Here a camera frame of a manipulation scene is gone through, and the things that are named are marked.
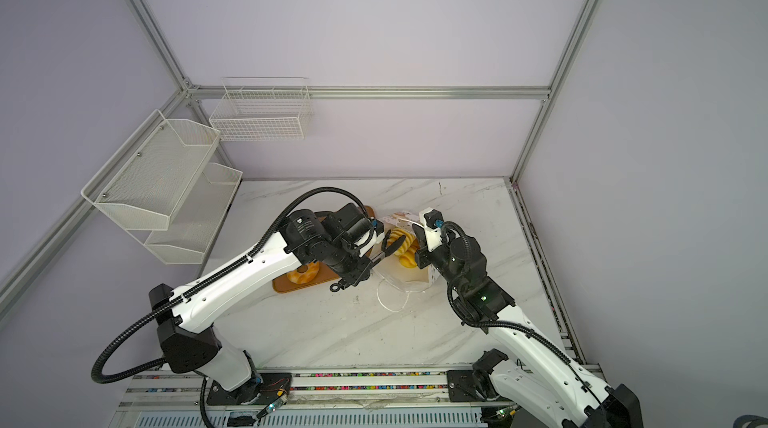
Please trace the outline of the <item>cartoon animal paper bag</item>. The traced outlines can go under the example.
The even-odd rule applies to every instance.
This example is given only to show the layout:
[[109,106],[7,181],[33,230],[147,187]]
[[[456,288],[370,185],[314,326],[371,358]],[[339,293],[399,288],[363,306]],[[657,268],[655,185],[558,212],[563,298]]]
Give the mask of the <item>cartoon animal paper bag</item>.
[[405,309],[412,295],[430,289],[438,274],[432,267],[419,268],[416,263],[416,253],[421,248],[413,230],[413,225],[419,222],[417,214],[396,211],[382,220],[385,230],[390,231],[385,245],[389,246],[401,237],[404,242],[393,255],[374,267],[373,272],[379,278],[376,297],[386,311],[399,313]]

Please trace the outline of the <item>yellow fake bread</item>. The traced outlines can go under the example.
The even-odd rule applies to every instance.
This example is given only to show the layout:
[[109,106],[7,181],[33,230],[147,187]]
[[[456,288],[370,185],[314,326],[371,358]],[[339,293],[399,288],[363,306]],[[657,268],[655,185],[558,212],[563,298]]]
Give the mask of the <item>yellow fake bread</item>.
[[305,285],[311,283],[318,276],[319,272],[319,263],[309,263],[288,272],[286,279],[294,285]]
[[413,248],[409,248],[403,254],[398,257],[398,261],[401,266],[407,269],[415,269],[418,267],[416,261],[416,251]]

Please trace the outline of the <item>ridged long fake bread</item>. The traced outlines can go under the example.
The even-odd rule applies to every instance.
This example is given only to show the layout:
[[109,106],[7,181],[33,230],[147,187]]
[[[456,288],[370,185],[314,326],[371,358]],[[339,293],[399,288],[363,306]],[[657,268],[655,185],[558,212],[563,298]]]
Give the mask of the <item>ridged long fake bread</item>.
[[382,243],[382,252],[386,256],[403,256],[417,241],[414,234],[400,228],[389,230]]

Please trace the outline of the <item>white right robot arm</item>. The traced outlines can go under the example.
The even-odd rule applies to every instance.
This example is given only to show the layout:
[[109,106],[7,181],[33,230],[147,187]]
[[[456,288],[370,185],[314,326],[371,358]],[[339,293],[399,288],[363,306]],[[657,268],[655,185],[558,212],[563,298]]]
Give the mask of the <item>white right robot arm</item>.
[[559,348],[486,271],[477,241],[458,228],[418,234],[419,267],[446,281],[447,300],[460,321],[501,344],[475,367],[482,397],[517,403],[547,427],[641,427],[639,398],[611,386]]

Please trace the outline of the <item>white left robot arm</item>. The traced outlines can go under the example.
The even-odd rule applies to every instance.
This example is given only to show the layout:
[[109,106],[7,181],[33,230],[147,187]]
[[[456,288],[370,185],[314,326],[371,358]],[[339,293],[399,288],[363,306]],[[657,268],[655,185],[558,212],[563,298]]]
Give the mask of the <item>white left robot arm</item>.
[[230,393],[257,386],[261,380],[247,352],[217,334],[219,317],[273,279],[311,264],[325,265],[337,275],[331,291],[355,287],[405,241],[353,203],[322,216],[307,209],[288,214],[262,246],[170,291],[174,306],[158,328],[167,364],[175,373],[204,375]]

